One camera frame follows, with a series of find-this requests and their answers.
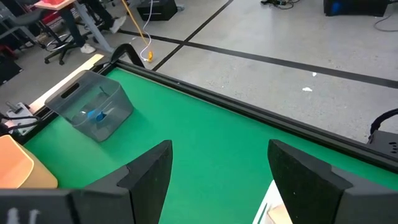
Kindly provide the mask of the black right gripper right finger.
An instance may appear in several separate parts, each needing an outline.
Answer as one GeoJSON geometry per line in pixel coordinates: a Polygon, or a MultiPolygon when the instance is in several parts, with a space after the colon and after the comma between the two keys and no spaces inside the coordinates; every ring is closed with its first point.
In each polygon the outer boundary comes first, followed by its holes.
{"type": "Polygon", "coordinates": [[[398,224],[398,190],[276,139],[267,158],[293,224],[398,224]]]}

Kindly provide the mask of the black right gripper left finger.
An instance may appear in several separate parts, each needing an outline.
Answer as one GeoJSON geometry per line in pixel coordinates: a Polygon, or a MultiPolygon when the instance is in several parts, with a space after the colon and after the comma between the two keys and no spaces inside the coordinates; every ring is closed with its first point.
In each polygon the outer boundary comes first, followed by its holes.
{"type": "Polygon", "coordinates": [[[72,194],[79,224],[158,224],[170,183],[171,140],[72,194]]]}

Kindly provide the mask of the long natural wood plank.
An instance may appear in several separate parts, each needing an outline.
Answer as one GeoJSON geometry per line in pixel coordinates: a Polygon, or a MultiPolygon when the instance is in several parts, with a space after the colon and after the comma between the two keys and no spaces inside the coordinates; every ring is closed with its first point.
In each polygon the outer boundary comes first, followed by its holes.
{"type": "Polygon", "coordinates": [[[293,224],[284,204],[270,210],[266,215],[266,224],[293,224]]]}

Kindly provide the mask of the white plastic bin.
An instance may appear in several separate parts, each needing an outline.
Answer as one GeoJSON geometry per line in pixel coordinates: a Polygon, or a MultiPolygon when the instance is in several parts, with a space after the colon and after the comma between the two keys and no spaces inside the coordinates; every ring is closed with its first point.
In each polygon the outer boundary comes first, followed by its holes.
{"type": "Polygon", "coordinates": [[[266,224],[266,215],[268,210],[280,205],[284,204],[282,197],[279,193],[279,190],[276,186],[276,183],[274,180],[269,185],[269,188],[267,189],[267,192],[262,199],[262,202],[256,212],[256,215],[254,217],[254,220],[252,221],[252,224],[266,224]]]}

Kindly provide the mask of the green felt table mat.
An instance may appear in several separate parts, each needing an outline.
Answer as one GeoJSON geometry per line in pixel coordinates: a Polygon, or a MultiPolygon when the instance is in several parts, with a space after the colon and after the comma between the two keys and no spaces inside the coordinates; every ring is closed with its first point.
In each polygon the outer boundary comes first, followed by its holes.
{"type": "Polygon", "coordinates": [[[160,224],[252,224],[272,181],[270,139],[278,139],[340,169],[398,190],[398,174],[119,68],[134,111],[105,141],[95,142],[58,117],[25,147],[58,179],[82,188],[171,140],[172,175],[160,224]]]}

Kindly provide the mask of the dark grey translucent bin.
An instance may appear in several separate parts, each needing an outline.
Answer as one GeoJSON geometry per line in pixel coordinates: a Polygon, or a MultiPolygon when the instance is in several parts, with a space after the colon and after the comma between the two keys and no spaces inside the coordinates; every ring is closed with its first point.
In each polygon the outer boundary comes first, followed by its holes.
{"type": "Polygon", "coordinates": [[[44,105],[96,142],[109,138],[134,111],[119,82],[90,70],[79,72],[63,84],[44,105]],[[107,116],[100,122],[88,119],[86,113],[91,110],[107,116]]]}

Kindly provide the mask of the orange plastic bin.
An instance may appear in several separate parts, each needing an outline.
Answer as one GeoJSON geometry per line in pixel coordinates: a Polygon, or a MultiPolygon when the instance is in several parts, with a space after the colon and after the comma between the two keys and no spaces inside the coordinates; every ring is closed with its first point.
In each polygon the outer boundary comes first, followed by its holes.
{"type": "Polygon", "coordinates": [[[0,137],[0,189],[56,189],[57,178],[10,135],[0,137]]]}

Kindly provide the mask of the black office chair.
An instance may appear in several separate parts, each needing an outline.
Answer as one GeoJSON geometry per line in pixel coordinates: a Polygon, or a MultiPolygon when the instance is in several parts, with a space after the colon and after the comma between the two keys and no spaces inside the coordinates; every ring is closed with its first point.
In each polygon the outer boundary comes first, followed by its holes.
{"type": "Polygon", "coordinates": [[[22,34],[27,37],[28,42],[33,45],[39,45],[42,49],[50,52],[50,54],[44,58],[45,64],[49,64],[51,58],[58,56],[58,63],[60,65],[64,65],[64,57],[66,56],[67,52],[77,48],[78,46],[74,43],[70,34],[57,35],[49,26],[42,22],[46,11],[46,9],[39,8],[16,17],[8,8],[0,7],[0,24],[2,25],[4,21],[8,20],[12,25],[12,27],[8,28],[5,33],[0,34],[0,39],[17,30],[20,30],[22,34]],[[38,41],[33,33],[28,29],[28,27],[31,25],[38,25],[44,32],[49,34],[53,40],[47,45],[44,45],[38,41]]]}

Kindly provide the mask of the grey-legged work table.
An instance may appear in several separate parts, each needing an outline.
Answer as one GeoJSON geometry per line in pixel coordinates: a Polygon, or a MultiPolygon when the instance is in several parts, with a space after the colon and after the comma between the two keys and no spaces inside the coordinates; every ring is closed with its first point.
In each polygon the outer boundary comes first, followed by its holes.
{"type": "Polygon", "coordinates": [[[34,3],[34,6],[42,9],[59,11],[60,9],[63,9],[70,4],[73,4],[77,13],[80,15],[82,21],[85,23],[89,31],[93,34],[95,39],[98,41],[99,48],[108,53],[112,53],[114,49],[108,44],[107,40],[104,38],[101,31],[98,29],[94,20],[89,16],[86,9],[78,2],[78,0],[62,0],[62,2],[60,2],[59,4],[50,4],[44,2],[43,0],[40,0],[34,3]]]}

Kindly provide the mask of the person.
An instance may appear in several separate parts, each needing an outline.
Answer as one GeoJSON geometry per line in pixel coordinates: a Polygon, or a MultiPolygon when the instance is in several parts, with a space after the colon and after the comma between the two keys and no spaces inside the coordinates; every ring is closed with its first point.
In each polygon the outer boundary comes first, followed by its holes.
{"type": "MultiPolygon", "coordinates": [[[[99,0],[83,0],[83,2],[87,3],[87,5],[92,8],[94,13],[104,21],[106,28],[109,29],[113,34],[117,33],[117,31],[126,21],[126,16],[122,16],[117,19],[113,18],[99,0]]],[[[63,9],[60,9],[58,13],[65,21],[65,24],[75,40],[75,43],[77,46],[79,46],[81,53],[91,54],[95,52],[96,49],[90,44],[87,44],[85,38],[80,34],[80,31],[75,24],[75,18],[71,11],[64,7],[63,9]]]]}

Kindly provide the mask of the black floor box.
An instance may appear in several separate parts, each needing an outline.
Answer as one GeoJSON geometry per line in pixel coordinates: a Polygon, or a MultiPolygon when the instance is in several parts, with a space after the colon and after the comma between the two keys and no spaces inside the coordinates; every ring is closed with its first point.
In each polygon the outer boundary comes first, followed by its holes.
{"type": "Polygon", "coordinates": [[[168,21],[178,9],[175,0],[144,0],[137,11],[143,21],[168,21]]]}

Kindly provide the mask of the black equipment case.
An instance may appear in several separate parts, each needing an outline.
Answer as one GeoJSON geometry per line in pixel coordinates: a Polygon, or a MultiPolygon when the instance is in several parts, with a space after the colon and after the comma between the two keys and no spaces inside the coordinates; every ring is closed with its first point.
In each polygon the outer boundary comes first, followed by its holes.
{"type": "Polygon", "coordinates": [[[326,16],[382,17],[391,0],[323,0],[326,16]]]}

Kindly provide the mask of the black aluminium table frame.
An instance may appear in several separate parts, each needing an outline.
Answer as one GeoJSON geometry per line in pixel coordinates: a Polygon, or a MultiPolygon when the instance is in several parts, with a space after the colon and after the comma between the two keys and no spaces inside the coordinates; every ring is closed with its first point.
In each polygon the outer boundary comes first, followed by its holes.
{"type": "Polygon", "coordinates": [[[116,50],[115,56],[102,56],[100,54],[92,56],[92,58],[84,62],[79,68],[72,72],[70,77],[74,78],[75,75],[82,70],[98,72],[102,76],[108,76],[112,70],[120,68],[130,75],[150,80],[158,85],[166,86],[174,91],[179,91],[191,97],[219,106],[220,108],[255,119],[261,123],[273,126],[339,153],[346,154],[352,158],[398,174],[398,159],[392,156],[387,156],[381,152],[378,153],[364,143],[325,131],[324,129],[305,124],[295,119],[250,105],[243,101],[221,95],[205,88],[192,85],[191,83],[187,83],[158,72],[153,72],[152,70],[148,70],[139,65],[127,63],[120,59],[123,54],[127,54],[133,60],[138,58],[134,48],[128,44],[125,47],[119,47],[116,50]]]}

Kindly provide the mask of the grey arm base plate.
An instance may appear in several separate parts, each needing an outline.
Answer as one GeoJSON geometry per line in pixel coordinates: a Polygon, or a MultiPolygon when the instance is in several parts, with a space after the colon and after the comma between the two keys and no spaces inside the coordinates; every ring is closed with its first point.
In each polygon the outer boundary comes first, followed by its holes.
{"type": "Polygon", "coordinates": [[[25,136],[36,127],[34,123],[37,122],[37,119],[30,112],[29,105],[21,102],[12,104],[8,101],[6,102],[6,105],[9,108],[6,111],[6,116],[11,118],[11,120],[6,121],[6,125],[9,128],[18,126],[18,128],[10,130],[10,134],[25,136]]]}

